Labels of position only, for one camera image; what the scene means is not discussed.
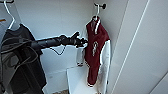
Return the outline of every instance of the red vest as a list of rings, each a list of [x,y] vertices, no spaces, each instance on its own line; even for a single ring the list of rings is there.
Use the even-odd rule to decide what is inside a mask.
[[[96,83],[97,75],[100,66],[100,54],[101,50],[107,40],[109,40],[108,33],[101,25],[98,23],[99,18],[97,18],[96,25],[98,24],[97,32],[95,31],[96,25],[92,30],[92,21],[86,25],[88,33],[88,46],[85,48],[85,61],[89,65],[88,74],[88,84],[93,86]]]

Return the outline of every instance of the black garment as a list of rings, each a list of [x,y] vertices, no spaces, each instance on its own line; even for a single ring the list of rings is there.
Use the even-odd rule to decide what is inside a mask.
[[[22,24],[20,24],[19,29],[16,31],[8,29],[3,37],[3,41],[12,37],[19,37],[18,43],[23,42],[24,39],[35,40],[29,29]],[[16,42],[16,40],[11,40],[7,43],[5,42],[5,44],[10,44],[14,41]],[[42,54],[41,50],[36,52],[38,56]],[[39,57],[32,63],[20,66],[16,70],[10,84],[13,94],[23,94],[28,90],[31,90],[34,94],[43,94],[42,88],[46,85],[46,78]]]

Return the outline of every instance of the hook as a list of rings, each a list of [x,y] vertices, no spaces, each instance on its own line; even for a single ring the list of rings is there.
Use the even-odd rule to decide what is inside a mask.
[[[8,1],[8,2],[6,2],[6,3],[13,3],[14,2],[14,0],[12,0],[12,1]],[[0,3],[4,3],[4,1],[0,1]]]
[[[99,5],[99,6],[100,6],[100,7],[102,7],[103,9],[105,9],[105,8],[106,8],[106,4]]]

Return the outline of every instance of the cable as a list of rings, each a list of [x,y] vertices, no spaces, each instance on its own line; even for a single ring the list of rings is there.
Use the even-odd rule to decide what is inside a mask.
[[[53,50],[55,53],[57,53],[58,55],[62,55],[63,53],[64,53],[64,51],[65,51],[65,48],[66,48],[66,46],[64,46],[64,48],[63,48],[63,50],[62,50],[62,52],[61,53],[58,53],[55,49],[53,49],[53,48],[49,48],[49,49],[51,49],[51,50]]]

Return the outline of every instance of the white wall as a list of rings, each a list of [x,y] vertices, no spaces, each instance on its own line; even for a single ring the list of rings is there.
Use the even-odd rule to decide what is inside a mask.
[[[76,31],[82,32],[91,20],[93,10],[92,0],[15,0],[15,4],[22,23],[36,39],[61,34],[70,37]],[[63,46],[54,49],[61,53]],[[49,94],[68,89],[66,69],[77,66],[76,50],[67,46],[61,56],[50,49],[43,50],[41,62]]]

